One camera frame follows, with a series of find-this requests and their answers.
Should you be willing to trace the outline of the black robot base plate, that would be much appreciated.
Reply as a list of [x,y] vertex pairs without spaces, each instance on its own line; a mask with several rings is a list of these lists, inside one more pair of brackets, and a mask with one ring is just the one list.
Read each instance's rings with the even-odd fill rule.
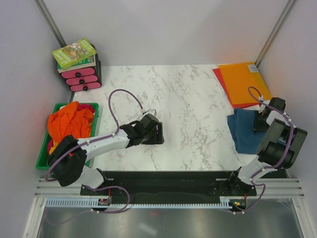
[[230,181],[234,171],[104,171],[104,190],[82,187],[80,194],[106,196],[117,202],[216,202],[220,197],[257,194],[253,185]]

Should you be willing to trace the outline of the blue polo shirt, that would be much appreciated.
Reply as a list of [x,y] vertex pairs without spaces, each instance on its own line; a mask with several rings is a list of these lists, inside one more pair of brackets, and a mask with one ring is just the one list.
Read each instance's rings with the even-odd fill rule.
[[234,114],[227,116],[227,124],[240,154],[253,155],[264,138],[265,132],[254,131],[255,111],[241,108],[234,109]]

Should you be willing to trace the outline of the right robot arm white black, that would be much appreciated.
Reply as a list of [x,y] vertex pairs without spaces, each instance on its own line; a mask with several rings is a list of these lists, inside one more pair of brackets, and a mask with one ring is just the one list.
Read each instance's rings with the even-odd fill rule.
[[260,177],[295,163],[308,133],[291,123],[285,107],[285,100],[273,97],[258,111],[237,108],[227,117],[236,151],[255,155],[232,172],[226,186],[230,194],[238,195],[245,184],[254,185]]

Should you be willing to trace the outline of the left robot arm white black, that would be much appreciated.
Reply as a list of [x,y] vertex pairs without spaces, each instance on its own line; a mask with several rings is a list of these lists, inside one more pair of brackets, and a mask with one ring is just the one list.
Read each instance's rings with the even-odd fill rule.
[[141,120],[120,126],[117,132],[80,139],[66,136],[49,156],[48,165],[55,176],[53,180],[58,181],[60,186],[80,183],[103,195],[107,193],[109,184],[101,170],[86,166],[89,160],[114,150],[163,143],[162,122],[146,113]]

